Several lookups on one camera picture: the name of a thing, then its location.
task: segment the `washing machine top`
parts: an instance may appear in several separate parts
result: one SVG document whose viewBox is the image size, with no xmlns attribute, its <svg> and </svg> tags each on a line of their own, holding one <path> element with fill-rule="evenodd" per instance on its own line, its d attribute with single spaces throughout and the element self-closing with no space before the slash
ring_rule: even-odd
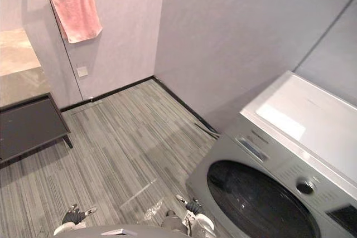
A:
<svg viewBox="0 0 357 238">
<path fill-rule="evenodd" d="M 262 119 L 357 185 L 357 108 L 286 72 L 242 111 Z"/>
</svg>

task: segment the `cable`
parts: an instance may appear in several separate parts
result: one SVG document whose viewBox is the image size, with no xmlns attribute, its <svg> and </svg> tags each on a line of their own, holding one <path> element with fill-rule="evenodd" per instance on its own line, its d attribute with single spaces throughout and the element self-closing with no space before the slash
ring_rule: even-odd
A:
<svg viewBox="0 0 357 238">
<path fill-rule="evenodd" d="M 199 126 L 198 124 L 194 123 L 196 127 L 201 129 L 202 131 L 206 132 L 209 136 L 213 137 L 214 139 L 218 139 L 220 137 L 220 134 L 210 131 L 208 129 L 204 129 L 203 127 Z"/>
</svg>

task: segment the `front-load washing machine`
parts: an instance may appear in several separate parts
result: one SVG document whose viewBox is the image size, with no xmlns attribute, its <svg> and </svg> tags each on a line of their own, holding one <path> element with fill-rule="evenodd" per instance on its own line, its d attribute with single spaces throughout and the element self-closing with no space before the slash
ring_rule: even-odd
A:
<svg viewBox="0 0 357 238">
<path fill-rule="evenodd" d="M 187 180 L 232 234 L 357 237 L 357 109 L 287 72 L 248 104 Z"/>
</svg>

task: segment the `vinyl plank floor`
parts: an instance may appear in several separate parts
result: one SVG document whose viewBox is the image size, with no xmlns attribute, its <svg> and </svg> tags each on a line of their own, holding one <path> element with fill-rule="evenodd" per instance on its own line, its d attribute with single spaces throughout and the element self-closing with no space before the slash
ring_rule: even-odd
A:
<svg viewBox="0 0 357 238">
<path fill-rule="evenodd" d="M 53 143 L 0 169 L 0 234 L 51 237 L 73 203 L 87 226 L 160 225 L 214 139 L 149 80 L 63 113 L 74 145 Z M 218 225 L 218 234 L 229 237 Z"/>
</svg>

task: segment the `pink towel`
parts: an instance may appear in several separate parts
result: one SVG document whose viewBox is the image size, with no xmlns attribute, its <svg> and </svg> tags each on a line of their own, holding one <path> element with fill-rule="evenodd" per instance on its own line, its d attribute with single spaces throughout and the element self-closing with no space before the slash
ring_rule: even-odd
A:
<svg viewBox="0 0 357 238">
<path fill-rule="evenodd" d="M 63 38 L 77 43 L 96 37 L 103 29 L 94 0 L 52 0 Z"/>
</svg>

